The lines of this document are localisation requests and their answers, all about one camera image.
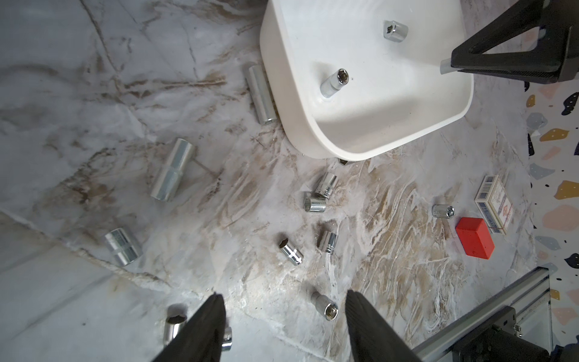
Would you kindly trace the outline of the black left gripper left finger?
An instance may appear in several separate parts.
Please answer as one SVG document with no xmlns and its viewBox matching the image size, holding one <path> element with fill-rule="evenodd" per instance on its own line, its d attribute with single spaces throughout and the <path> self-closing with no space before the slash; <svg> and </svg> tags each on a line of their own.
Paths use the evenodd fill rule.
<svg viewBox="0 0 579 362">
<path fill-rule="evenodd" d="M 153 361 L 219 362 L 225 329 L 226 307 L 223 296 L 213 294 Z"/>
</svg>

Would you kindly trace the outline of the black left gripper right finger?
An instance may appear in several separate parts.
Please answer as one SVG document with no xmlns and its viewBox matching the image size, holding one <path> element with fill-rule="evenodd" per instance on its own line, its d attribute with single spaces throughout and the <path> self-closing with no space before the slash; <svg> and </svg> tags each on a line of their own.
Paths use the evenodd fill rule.
<svg viewBox="0 0 579 362">
<path fill-rule="evenodd" d="M 420 361 L 363 294 L 347 292 L 345 316 L 354 361 Z"/>
</svg>

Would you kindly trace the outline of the large chrome deep socket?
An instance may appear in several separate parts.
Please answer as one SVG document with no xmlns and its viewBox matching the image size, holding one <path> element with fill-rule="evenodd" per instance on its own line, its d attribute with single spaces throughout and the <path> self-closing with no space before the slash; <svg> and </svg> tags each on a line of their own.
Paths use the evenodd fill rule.
<svg viewBox="0 0 579 362">
<path fill-rule="evenodd" d="M 183 138 L 177 138 L 173 149 L 153 184 L 150 196 L 169 202 L 179 188 L 186 166 L 193 154 L 194 146 Z"/>
</svg>

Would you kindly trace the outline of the small printed card box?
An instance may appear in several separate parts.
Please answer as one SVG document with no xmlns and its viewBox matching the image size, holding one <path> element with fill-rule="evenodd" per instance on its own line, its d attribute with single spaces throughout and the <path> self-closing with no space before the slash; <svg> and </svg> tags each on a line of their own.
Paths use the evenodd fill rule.
<svg viewBox="0 0 579 362">
<path fill-rule="evenodd" d="M 484 176 L 474 202 L 491 233 L 508 233 L 514 206 L 498 175 Z"/>
</svg>

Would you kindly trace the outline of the white plastic storage box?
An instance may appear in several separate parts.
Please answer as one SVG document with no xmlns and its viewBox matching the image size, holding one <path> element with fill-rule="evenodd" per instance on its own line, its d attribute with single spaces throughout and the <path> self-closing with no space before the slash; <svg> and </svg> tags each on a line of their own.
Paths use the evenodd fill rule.
<svg viewBox="0 0 579 362">
<path fill-rule="evenodd" d="M 385 21 L 409 27 L 401 43 Z M 260 50 L 283 129 L 311 158 L 363 161 L 462 118 L 473 76 L 440 64 L 466 37 L 458 1 L 270 1 Z M 324 98 L 338 69 L 349 83 Z"/>
</svg>

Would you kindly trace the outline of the long chrome socket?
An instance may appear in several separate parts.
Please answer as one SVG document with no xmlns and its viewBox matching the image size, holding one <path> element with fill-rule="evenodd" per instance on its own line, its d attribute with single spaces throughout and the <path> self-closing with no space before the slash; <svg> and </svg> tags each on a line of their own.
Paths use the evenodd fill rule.
<svg viewBox="0 0 579 362">
<path fill-rule="evenodd" d="M 276 122 L 278 115 L 264 67 L 250 64 L 245 75 L 259 123 L 267 125 Z"/>
</svg>

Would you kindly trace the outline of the red plastic block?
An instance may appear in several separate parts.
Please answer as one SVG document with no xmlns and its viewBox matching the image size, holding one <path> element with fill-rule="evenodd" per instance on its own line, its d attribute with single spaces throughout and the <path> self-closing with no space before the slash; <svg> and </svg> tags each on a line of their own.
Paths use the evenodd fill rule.
<svg viewBox="0 0 579 362">
<path fill-rule="evenodd" d="M 495 244 L 483 219 L 462 217 L 455 230 L 468 256 L 479 259 L 491 258 Z"/>
</svg>

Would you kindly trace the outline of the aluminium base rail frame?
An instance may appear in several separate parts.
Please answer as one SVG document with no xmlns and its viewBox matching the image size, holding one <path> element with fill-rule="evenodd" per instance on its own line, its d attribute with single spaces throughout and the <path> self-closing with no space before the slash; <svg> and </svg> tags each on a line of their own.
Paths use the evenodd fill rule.
<svg viewBox="0 0 579 362">
<path fill-rule="evenodd" d="M 537 267 L 413 352 L 422 361 L 550 361 L 553 350 L 550 272 Z"/>
</svg>

